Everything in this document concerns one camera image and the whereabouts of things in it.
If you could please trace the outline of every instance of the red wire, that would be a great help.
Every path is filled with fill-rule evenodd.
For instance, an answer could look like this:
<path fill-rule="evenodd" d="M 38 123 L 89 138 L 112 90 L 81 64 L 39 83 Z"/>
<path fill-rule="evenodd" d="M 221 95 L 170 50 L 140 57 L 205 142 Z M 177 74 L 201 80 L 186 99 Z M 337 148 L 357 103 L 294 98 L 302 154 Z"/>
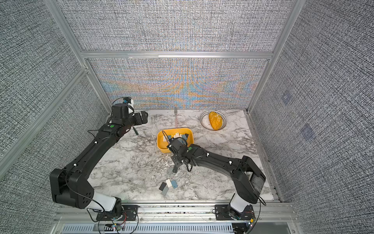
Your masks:
<path fill-rule="evenodd" d="M 126 212 L 124 212 L 124 214 L 125 214 L 125 220 L 121 223 L 121 225 L 122 225 L 122 224 L 125 224 L 125 225 L 126 225 L 126 217 L 127 217 L 127 214 L 126 214 Z"/>

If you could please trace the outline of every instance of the green marker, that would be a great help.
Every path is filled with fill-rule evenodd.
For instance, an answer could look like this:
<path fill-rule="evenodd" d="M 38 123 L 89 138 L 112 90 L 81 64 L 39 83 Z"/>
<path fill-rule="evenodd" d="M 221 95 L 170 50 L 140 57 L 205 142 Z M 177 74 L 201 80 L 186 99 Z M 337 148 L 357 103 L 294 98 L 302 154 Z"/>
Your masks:
<path fill-rule="evenodd" d="M 134 127 L 132 127 L 132 128 L 134 129 L 135 134 L 139 135 L 138 131 Z"/>

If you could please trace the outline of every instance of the gray textured wall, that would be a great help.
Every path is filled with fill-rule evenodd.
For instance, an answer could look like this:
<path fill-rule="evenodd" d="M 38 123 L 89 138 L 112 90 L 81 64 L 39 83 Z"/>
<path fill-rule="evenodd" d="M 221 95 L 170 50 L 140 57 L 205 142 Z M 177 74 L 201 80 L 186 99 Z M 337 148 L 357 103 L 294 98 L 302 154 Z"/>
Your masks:
<path fill-rule="evenodd" d="M 59 209 L 52 201 L 49 173 L 71 162 L 93 138 L 86 130 L 101 127 L 106 116 L 90 82 L 82 78 L 0 181 L 0 233 L 48 232 Z"/>
<path fill-rule="evenodd" d="M 139 109 L 244 109 L 266 59 L 90 58 L 110 101 Z"/>
<path fill-rule="evenodd" d="M 43 0 L 0 2 L 0 157 L 80 69 Z M 0 181 L 0 233 L 47 233 L 59 208 L 49 173 L 91 141 L 107 113 L 83 78 Z"/>
<path fill-rule="evenodd" d="M 305 233 L 374 233 L 373 5 L 308 0 L 252 113 Z"/>
<path fill-rule="evenodd" d="M 293 0 L 57 0 L 83 50 L 272 51 Z"/>
<path fill-rule="evenodd" d="M 0 8 L 1 158 L 80 65 L 42 0 Z"/>

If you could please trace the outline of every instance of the white marble surface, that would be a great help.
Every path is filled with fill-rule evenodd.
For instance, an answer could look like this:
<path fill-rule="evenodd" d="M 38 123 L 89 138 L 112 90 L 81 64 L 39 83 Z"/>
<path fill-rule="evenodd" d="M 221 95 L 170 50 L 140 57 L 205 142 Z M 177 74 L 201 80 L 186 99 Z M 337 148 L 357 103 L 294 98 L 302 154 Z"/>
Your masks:
<path fill-rule="evenodd" d="M 171 153 L 163 154 L 156 146 L 157 134 L 163 129 L 190 128 L 194 143 L 232 158 L 251 157 L 262 170 L 243 110 L 219 110 L 227 125 L 210 131 L 200 125 L 203 110 L 149 110 L 148 123 L 136 126 L 123 136 L 102 157 L 92 171 L 89 182 L 96 191 L 122 200 L 230 200 L 236 192 L 228 177 L 204 167 L 187 172 L 183 165 L 176 174 L 167 175 L 173 167 Z M 166 196 L 158 189 L 166 179 L 176 180 L 178 188 L 170 188 Z M 264 200 L 273 200 L 266 181 L 261 193 Z"/>

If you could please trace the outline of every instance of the metal vent grille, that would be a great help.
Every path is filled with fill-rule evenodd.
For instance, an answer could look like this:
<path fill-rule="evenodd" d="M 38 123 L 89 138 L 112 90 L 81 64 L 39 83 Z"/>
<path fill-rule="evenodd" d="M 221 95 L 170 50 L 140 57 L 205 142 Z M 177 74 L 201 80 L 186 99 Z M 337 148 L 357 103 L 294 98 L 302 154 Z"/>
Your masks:
<path fill-rule="evenodd" d="M 136 227 L 135 223 L 125 225 L 120 233 L 130 233 Z M 100 224 L 100 231 L 103 233 L 117 233 L 112 228 Z M 139 224 L 136 233 L 231 233 L 233 232 L 231 223 L 213 223 L 213 224 Z M 62 233 L 98 233 L 97 224 L 66 224 Z"/>

